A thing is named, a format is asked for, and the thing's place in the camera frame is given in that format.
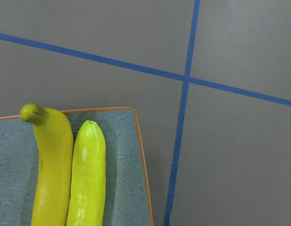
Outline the yellow banana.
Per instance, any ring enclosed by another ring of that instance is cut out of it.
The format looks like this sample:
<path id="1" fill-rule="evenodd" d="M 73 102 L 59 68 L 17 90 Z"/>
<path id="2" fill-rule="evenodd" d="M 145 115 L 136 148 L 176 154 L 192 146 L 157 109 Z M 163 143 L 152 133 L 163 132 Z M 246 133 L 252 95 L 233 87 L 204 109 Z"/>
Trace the yellow banana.
<path id="1" fill-rule="evenodd" d="M 33 125 L 39 163 L 31 225 L 64 226 L 67 220 L 74 137 L 60 111 L 26 104 L 20 118 Z"/>
<path id="2" fill-rule="evenodd" d="M 95 121 L 86 120 L 74 144 L 67 226 L 101 226 L 106 198 L 106 143 Z"/>

